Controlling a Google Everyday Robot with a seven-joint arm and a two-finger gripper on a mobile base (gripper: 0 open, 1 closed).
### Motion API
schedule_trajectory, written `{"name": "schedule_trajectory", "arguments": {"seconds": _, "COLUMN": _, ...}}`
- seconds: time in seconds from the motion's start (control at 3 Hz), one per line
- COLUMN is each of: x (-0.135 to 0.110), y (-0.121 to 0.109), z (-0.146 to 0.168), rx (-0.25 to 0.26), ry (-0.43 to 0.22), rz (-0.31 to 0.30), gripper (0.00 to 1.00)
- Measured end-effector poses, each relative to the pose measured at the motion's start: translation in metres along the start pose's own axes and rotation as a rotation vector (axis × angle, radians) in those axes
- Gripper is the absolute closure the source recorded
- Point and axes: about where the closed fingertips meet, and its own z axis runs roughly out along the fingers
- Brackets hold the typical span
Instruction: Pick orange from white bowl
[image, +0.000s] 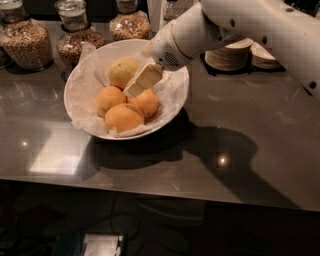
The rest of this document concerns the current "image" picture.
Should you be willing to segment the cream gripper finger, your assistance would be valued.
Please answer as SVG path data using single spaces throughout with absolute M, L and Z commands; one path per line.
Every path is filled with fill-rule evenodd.
M 141 49 L 141 53 L 143 54 L 144 57 L 151 56 L 151 46 L 152 46 L 152 42 L 148 41 Z
M 128 83 L 124 89 L 124 94 L 130 98 L 135 98 L 156 85 L 162 78 L 162 67 L 155 63 L 147 63 Z

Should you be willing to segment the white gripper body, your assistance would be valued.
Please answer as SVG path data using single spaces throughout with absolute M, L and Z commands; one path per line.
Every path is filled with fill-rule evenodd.
M 162 27 L 151 40 L 151 57 L 167 71 L 177 71 L 192 61 L 176 43 L 173 21 Z

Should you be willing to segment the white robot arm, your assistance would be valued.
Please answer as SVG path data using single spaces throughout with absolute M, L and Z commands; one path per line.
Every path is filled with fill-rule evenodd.
M 142 48 L 154 62 L 138 71 L 124 93 L 136 97 L 156 85 L 163 71 L 177 71 L 205 51 L 244 38 L 269 48 L 306 92 L 320 99 L 320 20 L 282 0 L 201 0 Z

